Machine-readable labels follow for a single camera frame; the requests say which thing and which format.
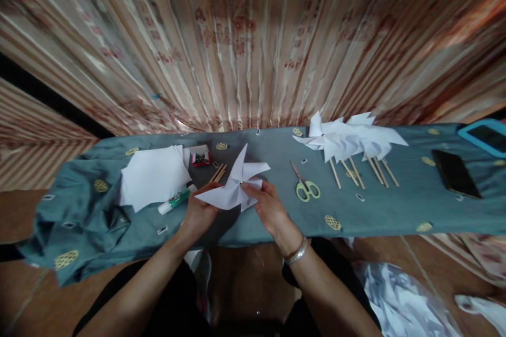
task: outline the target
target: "hand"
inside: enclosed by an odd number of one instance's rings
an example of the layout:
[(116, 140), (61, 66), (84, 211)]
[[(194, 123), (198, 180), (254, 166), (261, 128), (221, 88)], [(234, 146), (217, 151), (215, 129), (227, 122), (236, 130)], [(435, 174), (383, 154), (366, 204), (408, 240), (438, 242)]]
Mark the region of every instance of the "hand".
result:
[(195, 195), (218, 187), (221, 187), (221, 184), (208, 183), (198, 191), (193, 192), (188, 199), (186, 217), (179, 231), (191, 245), (207, 232), (219, 212), (218, 208), (195, 198)]
[(297, 251), (302, 242), (302, 233), (290, 220), (276, 187), (273, 184), (262, 181), (261, 190), (252, 185), (242, 183), (241, 188), (249, 196), (258, 200), (255, 209), (267, 232), (273, 237), (284, 256), (289, 256)]

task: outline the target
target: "yellow-green scissors handle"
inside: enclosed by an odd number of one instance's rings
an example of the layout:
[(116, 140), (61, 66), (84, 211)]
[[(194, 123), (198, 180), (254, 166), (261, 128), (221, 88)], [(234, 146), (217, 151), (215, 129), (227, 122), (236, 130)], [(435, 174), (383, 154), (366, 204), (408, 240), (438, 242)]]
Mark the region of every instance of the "yellow-green scissors handle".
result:
[(308, 202), (309, 197), (313, 197), (314, 199), (318, 199), (321, 195), (320, 189), (316, 184), (314, 184), (312, 181), (306, 181), (306, 185), (309, 189), (309, 192), (307, 192), (306, 188), (304, 187), (304, 184), (301, 182), (297, 183), (295, 186), (295, 192), (297, 193), (297, 197), (302, 200), (303, 202)]

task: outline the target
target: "white plastic bag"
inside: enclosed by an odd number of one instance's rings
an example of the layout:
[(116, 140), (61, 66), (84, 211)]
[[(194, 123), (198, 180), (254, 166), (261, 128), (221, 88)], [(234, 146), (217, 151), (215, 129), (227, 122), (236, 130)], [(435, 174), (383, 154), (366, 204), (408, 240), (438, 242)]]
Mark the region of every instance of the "white plastic bag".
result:
[(388, 337), (460, 336), (444, 304), (416, 279), (389, 263), (354, 265), (371, 307)]

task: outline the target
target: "scissors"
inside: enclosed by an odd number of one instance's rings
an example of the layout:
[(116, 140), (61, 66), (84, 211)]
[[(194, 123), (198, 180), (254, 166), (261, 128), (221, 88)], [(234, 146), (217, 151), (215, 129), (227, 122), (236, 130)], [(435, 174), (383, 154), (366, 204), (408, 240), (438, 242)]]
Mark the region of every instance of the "scissors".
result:
[[(295, 167), (295, 165), (292, 163), (292, 161), (290, 161), (290, 163), (291, 163), (291, 166), (294, 168), (295, 174), (299, 178), (299, 182), (295, 186), (295, 193), (297, 194), (297, 197), (305, 203), (309, 201), (310, 196), (312, 196), (314, 199), (318, 199), (321, 195), (321, 192), (320, 192), (320, 189), (318, 188), (318, 186), (311, 181), (304, 180), (302, 178), (302, 176), (300, 175), (299, 170)], [(302, 192), (304, 192), (304, 194), (306, 196), (301, 197), (301, 195), (299, 194), (299, 190), (302, 190)]]

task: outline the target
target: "wrist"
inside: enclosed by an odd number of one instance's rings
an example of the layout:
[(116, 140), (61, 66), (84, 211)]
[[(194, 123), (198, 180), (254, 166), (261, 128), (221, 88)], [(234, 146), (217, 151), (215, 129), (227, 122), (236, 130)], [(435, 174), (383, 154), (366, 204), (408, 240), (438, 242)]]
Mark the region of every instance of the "wrist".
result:
[(276, 231), (274, 241), (278, 245), (284, 257), (290, 256), (295, 253), (300, 247), (304, 236), (299, 228), (293, 223), (292, 220), (284, 222), (283, 225)]
[(190, 233), (185, 233), (185, 230), (179, 229), (169, 242), (171, 242), (171, 245), (177, 254), (184, 256), (197, 242), (197, 240), (193, 238)]

